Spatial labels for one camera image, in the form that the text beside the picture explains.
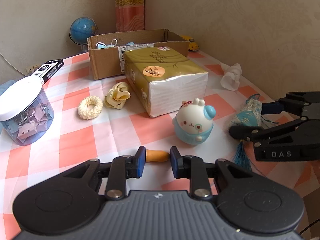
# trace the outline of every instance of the bunny toy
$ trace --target bunny toy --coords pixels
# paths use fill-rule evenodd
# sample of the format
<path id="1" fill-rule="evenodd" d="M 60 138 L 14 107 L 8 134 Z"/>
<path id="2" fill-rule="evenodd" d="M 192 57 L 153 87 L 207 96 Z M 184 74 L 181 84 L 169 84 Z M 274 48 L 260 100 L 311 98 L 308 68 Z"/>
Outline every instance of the bunny toy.
<path id="1" fill-rule="evenodd" d="M 198 145 L 209 137 L 215 115 L 214 107 L 204 105 L 202 99 L 196 98 L 193 103 L 183 101 L 180 110 L 172 119 L 174 131 L 181 141 Z"/>

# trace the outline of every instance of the black cable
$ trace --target black cable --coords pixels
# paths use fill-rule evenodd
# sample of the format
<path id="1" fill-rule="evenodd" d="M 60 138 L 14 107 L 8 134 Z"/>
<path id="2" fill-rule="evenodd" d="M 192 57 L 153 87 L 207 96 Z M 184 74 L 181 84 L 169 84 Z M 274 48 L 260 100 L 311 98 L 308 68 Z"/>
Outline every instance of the black cable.
<path id="1" fill-rule="evenodd" d="M 305 231 L 307 231 L 309 228 L 311 228 L 314 224 L 318 223 L 320 221 L 320 218 L 318 218 L 316 221 L 308 225 L 305 229 L 303 229 L 299 235 L 303 234 Z"/>

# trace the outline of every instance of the figurine face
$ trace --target figurine face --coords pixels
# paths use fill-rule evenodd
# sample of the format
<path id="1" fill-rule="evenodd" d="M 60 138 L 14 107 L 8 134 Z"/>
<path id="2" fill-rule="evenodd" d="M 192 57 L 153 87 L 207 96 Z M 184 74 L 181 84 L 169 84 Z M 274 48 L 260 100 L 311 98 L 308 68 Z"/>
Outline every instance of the figurine face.
<path id="1" fill-rule="evenodd" d="M 191 134 L 199 134 L 212 128 L 212 120 L 204 116 L 204 105 L 183 106 L 176 115 L 180 127 Z"/>

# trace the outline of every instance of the bolt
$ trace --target bolt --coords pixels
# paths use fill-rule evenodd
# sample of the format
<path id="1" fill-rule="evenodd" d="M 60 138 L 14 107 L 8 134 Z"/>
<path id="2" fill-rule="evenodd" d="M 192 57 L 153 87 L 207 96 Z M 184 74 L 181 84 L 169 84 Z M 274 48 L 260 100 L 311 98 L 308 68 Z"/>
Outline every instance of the bolt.
<path id="1" fill-rule="evenodd" d="M 205 188 L 198 188 L 195 190 L 195 195 L 198 197 L 207 197 L 210 195 L 210 191 Z"/>
<path id="2" fill-rule="evenodd" d="M 122 196 L 122 191 L 119 189 L 111 189 L 108 190 L 107 196 L 111 198 L 118 198 Z"/>

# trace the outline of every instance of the patterned wallpaper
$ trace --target patterned wallpaper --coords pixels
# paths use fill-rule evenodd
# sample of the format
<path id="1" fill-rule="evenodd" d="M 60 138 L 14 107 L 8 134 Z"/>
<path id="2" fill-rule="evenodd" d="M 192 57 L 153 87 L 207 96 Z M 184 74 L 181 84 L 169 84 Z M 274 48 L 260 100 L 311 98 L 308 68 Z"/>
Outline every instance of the patterned wallpaper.
<path id="1" fill-rule="evenodd" d="M 192 36 L 200 49 L 273 98 L 320 90 L 320 0 L 145 0 L 146 28 Z"/>
<path id="2" fill-rule="evenodd" d="M 79 52 L 68 36 L 79 17 L 93 18 L 100 34 L 116 31 L 115 0 L 0 0 L 0 15 L 0 53 L 23 73 Z M 0 83 L 17 76 L 1 57 L 0 70 Z"/>

